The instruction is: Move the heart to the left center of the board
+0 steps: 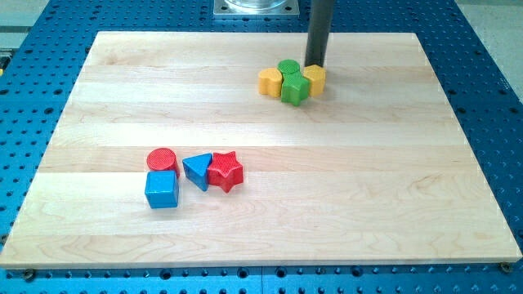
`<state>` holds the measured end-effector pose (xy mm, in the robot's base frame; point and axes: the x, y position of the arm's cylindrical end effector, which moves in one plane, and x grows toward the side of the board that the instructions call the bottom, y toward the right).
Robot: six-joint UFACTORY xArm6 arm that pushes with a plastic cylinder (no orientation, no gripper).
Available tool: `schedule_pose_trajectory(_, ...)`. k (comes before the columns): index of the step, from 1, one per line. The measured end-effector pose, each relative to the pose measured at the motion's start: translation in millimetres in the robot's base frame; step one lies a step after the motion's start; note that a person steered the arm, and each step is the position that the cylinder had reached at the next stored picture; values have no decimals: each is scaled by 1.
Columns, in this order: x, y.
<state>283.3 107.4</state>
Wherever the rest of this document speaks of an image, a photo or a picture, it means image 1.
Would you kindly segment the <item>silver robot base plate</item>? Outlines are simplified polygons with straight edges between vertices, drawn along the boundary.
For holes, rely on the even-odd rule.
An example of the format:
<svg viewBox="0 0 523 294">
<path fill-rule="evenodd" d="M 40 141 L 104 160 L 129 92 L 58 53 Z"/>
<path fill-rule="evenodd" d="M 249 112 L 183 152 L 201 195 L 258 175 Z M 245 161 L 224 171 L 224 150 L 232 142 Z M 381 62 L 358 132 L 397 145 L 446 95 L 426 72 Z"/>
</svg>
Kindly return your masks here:
<svg viewBox="0 0 523 294">
<path fill-rule="evenodd" d="M 214 16 L 297 16 L 298 0 L 214 0 Z"/>
</svg>

